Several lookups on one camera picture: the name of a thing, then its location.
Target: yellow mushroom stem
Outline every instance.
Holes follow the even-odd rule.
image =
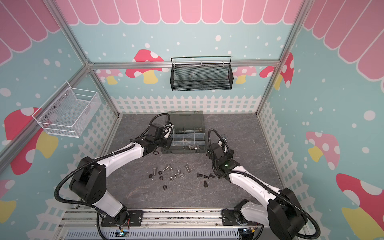
[[[153,83],[157,83],[159,81],[157,79],[157,77],[155,76],[154,70],[144,72],[143,76],[144,76],[144,83],[145,84],[153,84]]]

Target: hex bolt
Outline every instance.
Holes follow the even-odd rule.
[[[188,164],[187,164],[187,165],[185,165],[185,168],[187,169],[187,172],[188,172],[188,173],[190,173],[190,172],[191,172],[191,170],[189,169],[189,166],[188,166]]]

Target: white picket fence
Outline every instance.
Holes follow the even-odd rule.
[[[293,161],[293,152],[288,150],[289,143],[284,141],[285,135],[281,134],[281,127],[278,126],[278,120],[275,120],[275,114],[272,113],[270,103],[266,102],[260,114],[262,127],[266,133],[267,142],[272,149],[273,160],[275,161],[277,171],[279,172],[283,185],[291,189],[297,196],[302,208],[307,211],[319,224],[321,229],[321,240],[329,240],[330,230],[323,227],[320,218],[323,215],[314,208],[315,198],[310,197],[307,190],[308,185],[303,183],[303,173],[298,172],[298,162]],[[315,232],[311,223],[307,224],[311,234]]]
[[[79,152],[73,154],[74,161],[71,164],[67,164],[68,171],[66,174],[60,175],[61,179],[67,176],[77,168],[80,160],[83,157],[96,157],[101,154],[103,148],[103,142],[106,141],[106,136],[111,130],[112,123],[115,119],[115,115],[109,106],[103,104],[103,109],[99,109],[99,116],[96,116],[96,122],[92,122],[92,129],[86,129],[88,131],[88,137],[83,137],[84,144],[78,145]],[[68,180],[66,184],[60,189],[60,196],[65,199],[78,200],[78,196],[69,189]],[[35,229],[26,232],[30,240],[36,239],[51,239],[61,219],[63,218],[65,211],[68,208],[73,208],[71,204],[64,204],[58,202],[56,199],[47,199],[47,210],[44,213],[36,215],[39,223]]]
[[[235,96],[231,98],[230,96],[223,98],[222,96],[215,98],[215,96],[208,98],[204,96],[200,98],[192,98],[189,96],[185,98],[181,96],[177,98],[138,98],[134,97],[133,99],[127,97],[123,99],[119,97],[115,99],[112,97],[112,100],[120,113],[164,113],[168,111],[203,111],[205,113],[254,113],[259,107],[262,97],[258,96],[254,98],[246,98],[243,96],[239,98]]]

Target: pink mushroom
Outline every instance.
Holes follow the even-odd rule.
[[[372,240],[384,236],[384,191],[346,174],[336,175],[336,182],[340,190],[358,206],[341,209],[356,236]]]
[[[256,76],[257,71],[255,67],[237,67],[233,71],[233,76],[237,78],[237,84],[245,83],[245,76]]]
[[[308,149],[311,158],[318,162],[324,155],[329,168],[334,170],[340,160],[340,147],[336,137],[321,132],[307,132],[306,137],[308,142],[314,145],[313,148]]]
[[[107,83],[109,85],[116,85],[118,83],[114,76],[123,76],[123,74],[118,69],[97,69],[96,73],[103,83],[105,82],[105,79],[107,79]]]
[[[152,51],[149,51],[147,49],[140,49],[132,61],[133,62],[163,62],[164,60],[159,55],[157,55]],[[169,71],[168,68],[127,69],[125,74],[129,78],[136,78],[141,74],[143,74],[144,83],[152,84],[152,83],[158,82],[158,79],[155,76],[154,70],[161,71],[161,72]]]

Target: wire mesh basket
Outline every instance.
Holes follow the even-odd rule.
[[[171,58],[172,91],[232,89],[231,59],[230,56]]]
[[[32,116],[51,135],[80,137],[101,105],[99,93],[72,88],[69,83],[52,101],[52,95]],[[51,100],[48,107],[43,106]]]

